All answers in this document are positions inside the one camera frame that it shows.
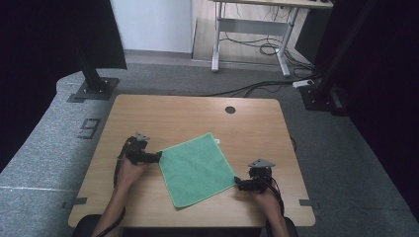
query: wooden table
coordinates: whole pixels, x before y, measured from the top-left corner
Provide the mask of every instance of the wooden table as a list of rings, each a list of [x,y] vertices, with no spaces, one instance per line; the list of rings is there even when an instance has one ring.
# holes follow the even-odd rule
[[[212,0],[217,2],[216,9],[216,24],[215,24],[215,44],[212,49],[212,66],[211,71],[218,71],[219,62],[219,33],[242,33],[255,35],[268,35],[282,37],[282,45],[276,49],[277,58],[280,62],[281,69],[285,77],[290,77],[290,71],[287,66],[287,61],[284,57],[287,44],[290,40],[295,23],[296,15],[299,8],[316,8],[316,9],[331,9],[333,4],[328,0],[327,3],[322,3],[320,0]],[[283,6],[291,7],[291,14],[287,23],[267,22],[267,21],[249,21],[242,19],[228,19],[222,17],[222,4],[239,3],[239,4],[253,4],[253,5],[269,5],[269,6]]]
[[[235,113],[225,109],[234,107]],[[263,158],[277,164],[273,177],[283,195],[286,216],[297,226],[315,222],[293,152],[280,104],[276,100],[120,95],[116,98],[68,222],[76,226],[88,214],[103,213],[113,191],[117,156],[136,132],[149,136],[147,152],[211,132],[235,174],[249,179],[248,163]],[[265,219],[247,193],[236,187],[192,206],[176,209],[158,164],[133,188],[124,227],[264,226]]]

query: green towel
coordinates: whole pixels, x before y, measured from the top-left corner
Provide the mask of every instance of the green towel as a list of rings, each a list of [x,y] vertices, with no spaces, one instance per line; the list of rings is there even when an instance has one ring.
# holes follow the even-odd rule
[[[234,172],[211,133],[163,150],[160,169],[176,207],[185,207],[235,185]]]

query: desk leg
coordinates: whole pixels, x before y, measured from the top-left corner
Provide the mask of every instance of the desk leg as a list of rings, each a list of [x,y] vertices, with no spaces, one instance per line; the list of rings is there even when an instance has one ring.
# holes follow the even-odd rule
[[[218,11],[216,14],[216,23],[215,23],[215,44],[212,49],[212,72],[218,71],[218,62],[219,62],[219,24],[221,23],[221,9],[222,2],[218,3]]]
[[[283,70],[284,77],[290,77],[290,71],[287,66],[287,60],[284,57],[284,52],[286,51],[287,44],[290,40],[291,33],[293,31],[293,25],[295,23],[296,15],[298,14],[299,8],[294,7],[291,11],[291,18],[289,20],[289,25],[287,27],[286,34],[283,37],[283,44],[281,45],[281,49],[277,49],[277,58],[280,61],[281,69]]]

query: white wall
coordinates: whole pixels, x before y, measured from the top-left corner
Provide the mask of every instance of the white wall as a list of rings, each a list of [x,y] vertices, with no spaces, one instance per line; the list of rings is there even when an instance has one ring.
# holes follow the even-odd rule
[[[124,49],[192,52],[192,1],[111,0]]]

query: gray carpet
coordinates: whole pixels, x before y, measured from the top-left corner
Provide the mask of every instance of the gray carpet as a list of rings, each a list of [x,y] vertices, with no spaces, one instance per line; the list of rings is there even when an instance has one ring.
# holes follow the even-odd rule
[[[99,73],[121,79],[111,100],[67,103],[83,77],[61,79],[50,108],[1,173],[0,236],[71,235],[71,203],[116,95],[198,96],[284,79],[278,72],[221,69],[213,74],[208,67],[179,65],[129,64],[128,71]],[[349,118],[307,111],[293,87],[268,89],[277,92],[256,90],[251,97],[280,101],[316,216],[314,226],[297,228],[299,236],[418,235],[418,222]],[[100,120],[91,139],[79,138],[90,132],[81,129],[85,119]]]

